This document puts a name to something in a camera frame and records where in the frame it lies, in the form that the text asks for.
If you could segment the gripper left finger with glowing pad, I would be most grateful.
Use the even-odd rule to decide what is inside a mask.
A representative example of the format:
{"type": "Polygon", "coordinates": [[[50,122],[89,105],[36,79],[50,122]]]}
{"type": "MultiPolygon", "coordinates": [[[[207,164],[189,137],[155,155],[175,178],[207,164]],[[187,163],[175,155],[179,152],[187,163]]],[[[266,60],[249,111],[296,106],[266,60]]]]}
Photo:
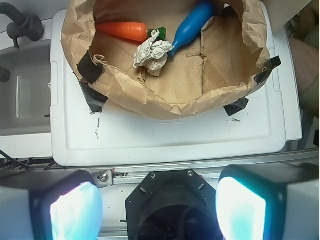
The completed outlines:
{"type": "Polygon", "coordinates": [[[96,240],[103,199],[86,170],[0,173],[2,240],[96,240]]]}

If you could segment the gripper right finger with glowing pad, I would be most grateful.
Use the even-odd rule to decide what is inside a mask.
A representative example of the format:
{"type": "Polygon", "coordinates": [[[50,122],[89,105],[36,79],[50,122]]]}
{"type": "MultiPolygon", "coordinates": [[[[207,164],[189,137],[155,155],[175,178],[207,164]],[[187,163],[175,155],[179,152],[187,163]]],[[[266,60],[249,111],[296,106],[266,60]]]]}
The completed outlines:
{"type": "Polygon", "coordinates": [[[227,240],[318,240],[320,167],[228,165],[220,174],[215,205],[227,240]]]}

